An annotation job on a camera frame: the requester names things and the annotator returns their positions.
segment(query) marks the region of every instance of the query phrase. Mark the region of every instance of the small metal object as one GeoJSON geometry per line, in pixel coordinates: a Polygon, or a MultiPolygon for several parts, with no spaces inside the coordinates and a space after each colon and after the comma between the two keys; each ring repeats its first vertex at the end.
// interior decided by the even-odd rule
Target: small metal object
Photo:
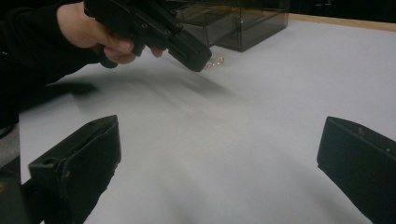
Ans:
{"type": "Polygon", "coordinates": [[[224,58],[223,57],[211,58],[207,62],[206,66],[205,66],[205,69],[209,68],[209,67],[219,66],[219,65],[221,65],[223,63],[224,63],[224,58]]]}

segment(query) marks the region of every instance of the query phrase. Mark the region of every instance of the white table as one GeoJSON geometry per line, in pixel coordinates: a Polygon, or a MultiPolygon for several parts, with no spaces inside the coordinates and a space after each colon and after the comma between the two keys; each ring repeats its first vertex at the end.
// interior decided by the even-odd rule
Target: white table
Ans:
{"type": "Polygon", "coordinates": [[[93,119],[116,114],[122,162],[86,223],[371,223],[317,167],[325,119],[396,139],[396,33],[308,21],[196,74],[145,51],[56,83],[21,114],[27,164],[93,119]]]}

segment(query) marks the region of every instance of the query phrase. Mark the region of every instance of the transparent container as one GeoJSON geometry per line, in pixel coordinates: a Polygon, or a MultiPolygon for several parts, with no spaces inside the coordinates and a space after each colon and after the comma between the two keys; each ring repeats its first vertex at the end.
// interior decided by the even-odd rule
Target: transparent container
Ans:
{"type": "Polygon", "coordinates": [[[285,29],[290,0],[176,0],[177,18],[207,46],[245,51],[285,29]]]}

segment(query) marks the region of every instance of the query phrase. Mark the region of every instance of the hand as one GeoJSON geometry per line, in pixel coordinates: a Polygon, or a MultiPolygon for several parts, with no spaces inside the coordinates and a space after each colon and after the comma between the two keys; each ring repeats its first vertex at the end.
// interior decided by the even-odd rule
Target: hand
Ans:
{"type": "MultiPolygon", "coordinates": [[[[107,58],[114,63],[130,63],[134,42],[128,38],[112,34],[105,26],[84,13],[82,2],[63,5],[57,11],[58,24],[64,37],[74,46],[92,49],[99,54],[103,49],[107,58]]],[[[155,57],[161,57],[160,49],[151,49],[155,57]]]]}

